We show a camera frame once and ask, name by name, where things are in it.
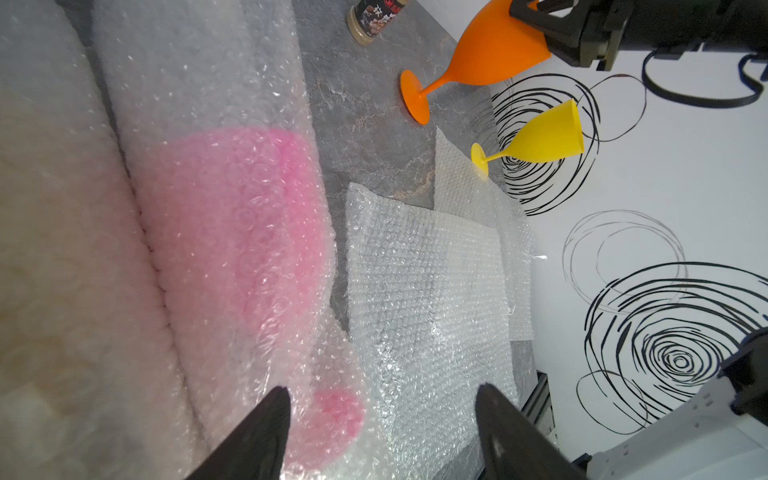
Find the bubble wrap of orange glass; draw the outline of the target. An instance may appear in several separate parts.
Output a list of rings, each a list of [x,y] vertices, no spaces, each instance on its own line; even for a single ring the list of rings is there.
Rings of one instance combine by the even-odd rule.
[[[355,183],[346,224],[349,335],[395,477],[478,473],[478,388],[519,397],[497,233]]]

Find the dark spice jar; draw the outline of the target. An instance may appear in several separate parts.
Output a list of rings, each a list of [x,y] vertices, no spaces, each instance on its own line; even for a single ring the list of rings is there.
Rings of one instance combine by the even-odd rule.
[[[359,0],[346,14],[348,30],[359,44],[369,45],[408,3],[408,0]]]

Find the orange wine glass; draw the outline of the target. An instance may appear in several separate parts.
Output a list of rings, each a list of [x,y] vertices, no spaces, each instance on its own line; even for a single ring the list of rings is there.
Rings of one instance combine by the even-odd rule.
[[[510,16],[511,3],[492,0],[471,20],[460,37],[445,72],[430,85],[405,70],[399,78],[401,97],[419,124],[430,120],[428,95],[446,83],[488,86],[510,79],[551,57],[542,32]]]

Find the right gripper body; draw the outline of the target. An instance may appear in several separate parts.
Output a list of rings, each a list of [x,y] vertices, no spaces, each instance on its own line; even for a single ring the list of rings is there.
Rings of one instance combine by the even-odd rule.
[[[509,16],[573,67],[608,71],[621,51],[767,53],[765,1],[512,1]]]

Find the yellow-orange glass in wrap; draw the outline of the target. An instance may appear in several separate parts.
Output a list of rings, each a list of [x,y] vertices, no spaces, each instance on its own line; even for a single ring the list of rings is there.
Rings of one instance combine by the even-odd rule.
[[[53,1],[1,5],[1,475],[182,479],[204,456],[135,197]]]

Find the bubble wrap of yellow glass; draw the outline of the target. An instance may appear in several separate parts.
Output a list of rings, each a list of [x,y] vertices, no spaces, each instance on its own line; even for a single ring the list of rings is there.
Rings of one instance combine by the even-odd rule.
[[[527,216],[521,204],[504,193],[441,130],[435,137],[434,207],[497,231],[510,309],[509,339],[533,340],[533,234]]]

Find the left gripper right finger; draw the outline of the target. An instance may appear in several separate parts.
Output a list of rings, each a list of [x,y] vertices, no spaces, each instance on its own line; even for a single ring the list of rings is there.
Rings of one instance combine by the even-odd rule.
[[[479,386],[475,416],[487,479],[584,479],[494,385]]]

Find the yellow wine glass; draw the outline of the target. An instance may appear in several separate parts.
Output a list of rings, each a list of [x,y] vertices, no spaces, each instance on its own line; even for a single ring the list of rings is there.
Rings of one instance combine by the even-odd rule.
[[[487,175],[488,164],[503,157],[526,163],[549,163],[581,155],[584,151],[578,106],[574,100],[568,100],[527,122],[499,153],[486,155],[482,146],[474,143],[470,160]]]

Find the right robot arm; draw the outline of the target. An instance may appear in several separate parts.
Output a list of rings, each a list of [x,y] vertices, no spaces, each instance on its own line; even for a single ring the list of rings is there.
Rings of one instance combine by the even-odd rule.
[[[577,103],[581,154],[504,164],[535,235],[537,368],[597,479],[763,479],[767,5],[514,1],[552,57],[499,123]]]

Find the pink glass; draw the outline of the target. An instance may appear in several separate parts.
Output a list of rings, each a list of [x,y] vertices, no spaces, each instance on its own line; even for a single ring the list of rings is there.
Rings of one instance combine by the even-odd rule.
[[[206,439],[284,386],[283,477],[326,477],[365,410],[330,308],[334,232],[291,3],[98,1],[93,31]]]

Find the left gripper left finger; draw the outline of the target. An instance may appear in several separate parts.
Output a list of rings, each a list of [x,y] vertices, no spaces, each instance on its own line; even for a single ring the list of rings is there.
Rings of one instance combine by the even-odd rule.
[[[279,479],[290,420],[289,390],[275,387],[187,479]]]

